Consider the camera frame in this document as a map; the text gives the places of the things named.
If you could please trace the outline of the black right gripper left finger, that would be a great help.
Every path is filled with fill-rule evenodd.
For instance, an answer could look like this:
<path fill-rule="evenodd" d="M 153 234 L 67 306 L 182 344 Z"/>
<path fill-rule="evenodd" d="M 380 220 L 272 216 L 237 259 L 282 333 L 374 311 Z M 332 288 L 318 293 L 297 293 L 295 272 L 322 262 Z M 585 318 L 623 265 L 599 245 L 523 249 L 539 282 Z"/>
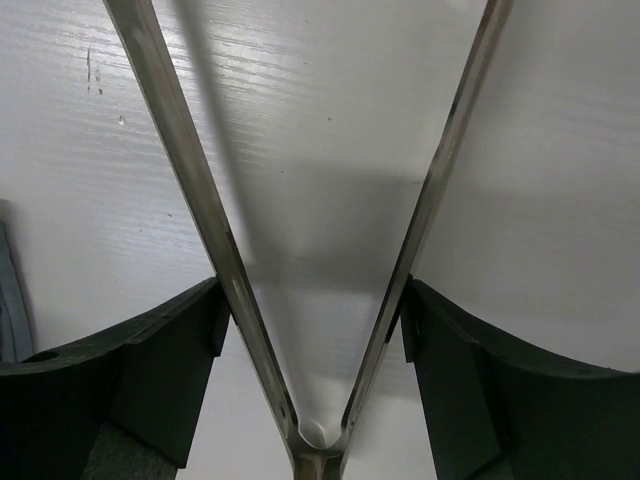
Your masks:
<path fill-rule="evenodd" d="M 154 309 L 1 367 L 5 479 L 173 479 L 229 307 L 207 279 Z"/>

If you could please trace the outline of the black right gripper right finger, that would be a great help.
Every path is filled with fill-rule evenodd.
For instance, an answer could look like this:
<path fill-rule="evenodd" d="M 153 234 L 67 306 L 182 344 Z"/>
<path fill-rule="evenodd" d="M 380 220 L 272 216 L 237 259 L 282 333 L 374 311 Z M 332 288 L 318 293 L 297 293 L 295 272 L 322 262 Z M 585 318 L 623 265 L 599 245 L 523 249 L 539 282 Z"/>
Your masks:
<path fill-rule="evenodd" d="M 438 478 L 638 477 L 637 374 L 530 344 L 419 280 L 403 297 Z"/>

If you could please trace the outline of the metal tongs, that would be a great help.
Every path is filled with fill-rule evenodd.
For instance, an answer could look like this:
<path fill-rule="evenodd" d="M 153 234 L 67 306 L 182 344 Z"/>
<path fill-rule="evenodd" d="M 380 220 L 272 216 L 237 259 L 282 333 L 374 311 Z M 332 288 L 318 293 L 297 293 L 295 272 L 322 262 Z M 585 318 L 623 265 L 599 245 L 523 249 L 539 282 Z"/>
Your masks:
<path fill-rule="evenodd" d="M 105 8 L 126 51 L 158 135 L 217 273 L 296 479 L 340 479 L 359 417 L 401 312 L 401 299 L 431 230 L 496 46 L 512 10 L 487 2 L 443 133 L 422 184 L 349 399 L 338 440 L 316 448 L 300 432 L 296 409 L 228 222 L 214 177 L 149 1 L 108 1 Z"/>

